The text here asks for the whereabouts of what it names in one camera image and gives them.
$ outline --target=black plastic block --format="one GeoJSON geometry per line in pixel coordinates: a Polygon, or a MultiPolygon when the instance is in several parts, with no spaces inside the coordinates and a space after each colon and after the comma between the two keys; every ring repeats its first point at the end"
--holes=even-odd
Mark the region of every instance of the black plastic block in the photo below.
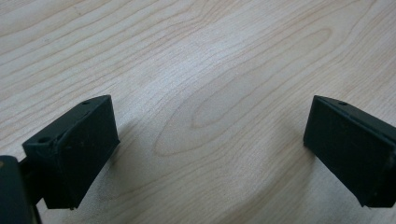
{"type": "Polygon", "coordinates": [[[26,194],[16,158],[0,156],[0,222],[41,223],[26,194]]]}
{"type": "Polygon", "coordinates": [[[304,145],[358,198],[362,206],[394,205],[394,127],[347,103],[315,96],[304,145]]]}
{"type": "Polygon", "coordinates": [[[109,95],[92,98],[23,143],[48,208],[77,208],[119,143],[109,95]]]}

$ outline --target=wood grain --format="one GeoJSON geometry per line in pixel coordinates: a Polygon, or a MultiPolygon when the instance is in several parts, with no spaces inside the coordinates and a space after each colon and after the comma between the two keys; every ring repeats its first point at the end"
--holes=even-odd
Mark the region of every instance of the wood grain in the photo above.
{"type": "Polygon", "coordinates": [[[0,152],[111,94],[121,144],[44,223],[395,223],[303,147],[315,94],[396,125],[393,0],[0,2],[0,152]]]}

